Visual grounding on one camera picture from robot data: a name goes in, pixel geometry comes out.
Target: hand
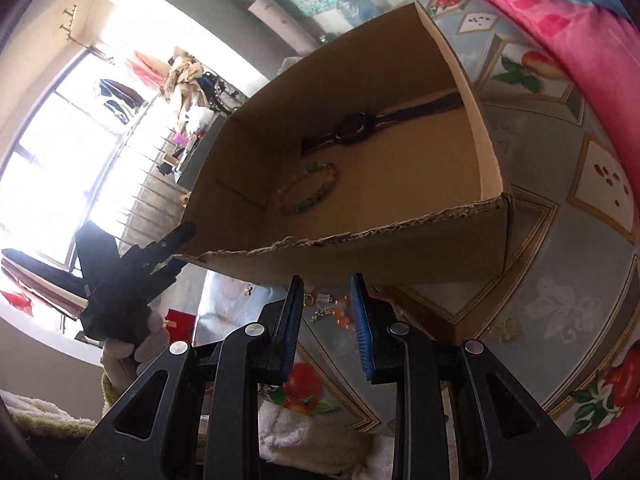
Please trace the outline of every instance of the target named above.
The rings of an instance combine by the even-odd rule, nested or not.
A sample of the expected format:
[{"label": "hand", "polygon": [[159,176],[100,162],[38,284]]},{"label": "hand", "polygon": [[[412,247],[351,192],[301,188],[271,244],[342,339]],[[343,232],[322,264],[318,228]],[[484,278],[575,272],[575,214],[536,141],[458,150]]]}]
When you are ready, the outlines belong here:
[{"label": "hand", "polygon": [[118,339],[107,340],[102,348],[100,362],[113,390],[119,395],[123,394],[169,345],[170,336],[164,328],[164,318],[158,312],[152,310],[146,324],[150,333],[138,348],[135,348],[133,343],[125,343]]}]

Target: patterned tablecloth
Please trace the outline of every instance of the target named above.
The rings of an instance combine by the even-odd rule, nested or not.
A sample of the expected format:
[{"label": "patterned tablecloth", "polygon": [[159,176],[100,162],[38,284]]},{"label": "patterned tablecloth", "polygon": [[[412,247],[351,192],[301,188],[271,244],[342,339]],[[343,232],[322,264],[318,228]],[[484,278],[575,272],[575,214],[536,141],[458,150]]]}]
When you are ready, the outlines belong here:
[{"label": "patterned tablecloth", "polygon": [[[567,433],[608,424],[626,402],[615,390],[623,372],[610,367],[640,338],[638,212],[618,156],[558,63],[499,10],[485,0],[409,1],[457,53],[513,186],[516,215],[500,278],[386,292],[436,338],[480,338]],[[284,294],[211,272],[196,342],[224,337]],[[305,309],[297,359],[323,381],[318,413],[389,433],[394,388],[367,384],[354,334],[331,316],[312,322],[313,311]],[[628,355],[640,354],[633,349]]]}]

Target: silver screw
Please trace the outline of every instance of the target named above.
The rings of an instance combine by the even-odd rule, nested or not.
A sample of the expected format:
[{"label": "silver screw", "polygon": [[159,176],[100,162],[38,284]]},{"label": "silver screw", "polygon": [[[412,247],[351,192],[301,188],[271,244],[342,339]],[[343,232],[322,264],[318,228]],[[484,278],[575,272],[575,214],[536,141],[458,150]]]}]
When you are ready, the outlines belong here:
[{"label": "silver screw", "polygon": [[251,337],[256,337],[264,333],[264,327],[260,323],[251,323],[244,329],[244,333]]},{"label": "silver screw", "polygon": [[470,339],[465,343],[465,350],[470,354],[478,355],[484,352],[484,345],[475,339]]},{"label": "silver screw", "polygon": [[189,344],[186,341],[176,341],[169,346],[169,352],[173,355],[184,354],[189,349]]},{"label": "silver screw", "polygon": [[409,326],[406,323],[393,323],[389,330],[391,330],[392,334],[396,335],[407,335],[409,333]]}]

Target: beaded bracelet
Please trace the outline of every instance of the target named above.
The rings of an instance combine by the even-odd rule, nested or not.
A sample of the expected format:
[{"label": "beaded bracelet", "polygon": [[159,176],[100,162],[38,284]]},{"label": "beaded bracelet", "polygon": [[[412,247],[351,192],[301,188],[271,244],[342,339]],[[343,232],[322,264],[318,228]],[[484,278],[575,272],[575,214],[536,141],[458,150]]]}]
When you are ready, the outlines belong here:
[{"label": "beaded bracelet", "polygon": [[[328,175],[327,180],[325,180],[322,183],[322,186],[320,186],[318,190],[315,193],[313,193],[313,195],[305,198],[304,200],[301,200],[300,202],[298,202],[297,204],[294,204],[293,206],[287,206],[284,203],[284,195],[288,193],[297,183],[299,183],[305,177],[320,170],[326,170]],[[304,173],[301,173],[295,176],[291,182],[289,182],[288,184],[286,184],[285,186],[281,187],[278,190],[278,196],[276,198],[278,209],[280,210],[281,213],[287,214],[287,215],[294,214],[294,213],[303,213],[305,211],[308,211],[313,206],[315,206],[318,202],[320,202],[325,197],[327,197],[329,193],[331,193],[332,189],[335,186],[335,181],[337,180],[339,174],[340,173],[338,172],[338,169],[335,167],[335,164],[332,164],[330,162],[326,162],[324,164],[318,164],[317,162],[313,162],[312,164],[309,164],[305,168]]]}]

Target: red packet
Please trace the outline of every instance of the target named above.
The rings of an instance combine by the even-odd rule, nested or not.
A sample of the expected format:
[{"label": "red packet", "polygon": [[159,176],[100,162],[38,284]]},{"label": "red packet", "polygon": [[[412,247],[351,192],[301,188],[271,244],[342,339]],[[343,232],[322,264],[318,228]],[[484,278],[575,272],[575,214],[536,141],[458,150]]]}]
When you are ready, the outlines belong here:
[{"label": "red packet", "polygon": [[169,313],[165,317],[167,331],[169,332],[169,344],[174,341],[186,341],[191,344],[193,336],[193,328],[196,325],[196,317],[193,314],[187,314],[178,310],[169,309]]}]

